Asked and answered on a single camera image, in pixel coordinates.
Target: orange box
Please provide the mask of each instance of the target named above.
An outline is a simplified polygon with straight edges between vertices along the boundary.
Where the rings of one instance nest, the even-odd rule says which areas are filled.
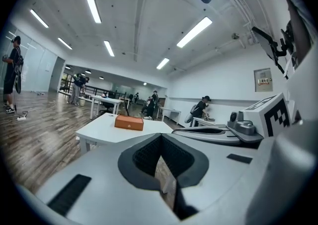
[[[144,120],[138,117],[118,115],[115,120],[115,127],[142,131],[144,129]]]

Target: railing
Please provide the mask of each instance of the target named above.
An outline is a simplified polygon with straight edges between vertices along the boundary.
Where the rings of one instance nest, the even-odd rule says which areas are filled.
[[[73,89],[71,88],[72,83],[73,83],[72,81],[62,79],[61,85],[60,85],[60,91],[64,91],[66,93],[72,93],[72,89]],[[113,92],[113,91],[86,85],[85,94],[81,93],[80,96],[84,96],[87,99],[91,99],[91,96],[102,95],[103,93],[107,93],[107,92]],[[126,93],[119,93],[119,92],[113,92],[113,93],[115,94],[115,99],[126,96]]]

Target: black shoe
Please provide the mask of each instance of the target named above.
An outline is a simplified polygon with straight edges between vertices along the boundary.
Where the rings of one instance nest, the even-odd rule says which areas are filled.
[[[10,114],[10,113],[14,113],[15,110],[12,109],[12,108],[8,108],[5,112],[6,112],[7,114]]]

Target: ceiling light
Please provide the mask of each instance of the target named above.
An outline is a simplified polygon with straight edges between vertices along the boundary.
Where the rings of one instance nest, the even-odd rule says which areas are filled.
[[[202,32],[205,28],[207,28],[212,21],[206,16],[203,18],[195,27],[192,28],[191,31],[185,35],[182,40],[177,44],[178,47],[183,48],[190,40],[192,40],[195,36],[197,36],[200,32]]]
[[[34,12],[34,10],[30,10],[30,12],[32,13],[33,16],[35,16],[37,20],[40,21],[41,24],[45,26],[45,28],[49,28],[49,26],[38,16],[37,13]]]
[[[29,49],[29,48],[27,48],[26,46],[23,46],[22,44],[20,44],[20,46],[23,47],[23,48]]]
[[[169,62],[168,58],[163,59],[163,61],[157,66],[157,69],[160,70],[167,62]]]
[[[101,20],[100,20],[99,14],[98,14],[95,0],[87,0],[87,2],[88,2],[88,6],[90,8],[91,14],[93,15],[95,22],[100,24]]]
[[[105,41],[104,40],[104,43],[105,43],[105,46],[106,46],[106,48],[108,50],[109,55],[114,57],[115,55],[114,55],[113,51],[111,50],[109,41]]]
[[[59,41],[61,41],[65,46],[67,46],[69,49],[73,49],[71,48],[68,44],[66,44],[66,42],[64,40],[62,40],[61,38],[58,38]]]
[[[10,31],[9,31],[9,34],[11,34],[11,35],[13,35],[14,37],[16,37],[16,35],[15,35],[14,33],[10,32]]]
[[[34,49],[36,49],[36,47],[33,47],[31,44],[29,44],[29,43],[27,43],[30,47],[32,47],[32,48],[34,48]]]

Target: white ceiling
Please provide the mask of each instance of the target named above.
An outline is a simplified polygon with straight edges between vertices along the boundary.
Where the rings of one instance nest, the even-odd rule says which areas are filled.
[[[96,3],[101,24],[94,22],[86,0],[21,0],[18,8],[49,38],[55,41],[61,37],[71,45],[73,50],[68,52],[72,56],[96,62],[128,60],[154,71],[166,57],[170,62],[161,70],[164,75],[174,68],[186,70],[203,59],[248,46],[251,25],[257,24],[270,33],[258,0],[212,0],[209,4],[200,0],[96,0]],[[45,30],[34,19],[30,9],[39,14],[49,29]],[[204,16],[213,23],[185,47],[177,47],[180,39]],[[232,42],[234,32],[240,35],[241,43]],[[109,40],[115,58],[108,55],[104,40]]]

